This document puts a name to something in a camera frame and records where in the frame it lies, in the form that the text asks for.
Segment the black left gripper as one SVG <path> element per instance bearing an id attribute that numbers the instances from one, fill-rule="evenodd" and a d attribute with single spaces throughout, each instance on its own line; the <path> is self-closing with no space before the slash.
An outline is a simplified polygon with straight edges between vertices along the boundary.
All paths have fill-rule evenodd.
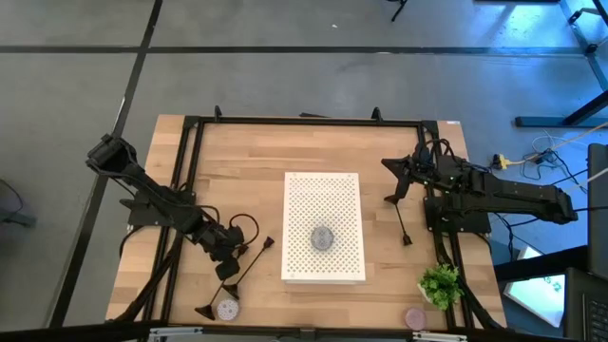
<path id="1" fill-rule="evenodd" d="M 232 257 L 232 253 L 236 249 L 236 257 L 246 254 L 249 246 L 243 242 L 244 235 L 238 226 L 225 228 L 218 223 L 207 223 L 199 232 L 199 244 L 203 251 L 212 261 L 221 261 L 215 268 L 219 280 L 226 280 L 239 273 L 238 260 Z"/>

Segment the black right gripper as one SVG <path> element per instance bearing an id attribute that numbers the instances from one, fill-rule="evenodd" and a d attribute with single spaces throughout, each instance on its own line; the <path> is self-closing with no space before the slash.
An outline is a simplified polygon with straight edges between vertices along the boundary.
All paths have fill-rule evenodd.
<path id="1" fill-rule="evenodd" d="M 402 174 L 397 177 L 394 193 L 385 197 L 386 202 L 398 202 L 404 199 L 410 184 L 414 182 L 437 190 L 445 189 L 442 176 L 433 162 L 431 152 L 425 144 L 417 144 L 411 156 L 399 159 L 384 158 L 381 160 L 381 163 L 392 174 Z"/>

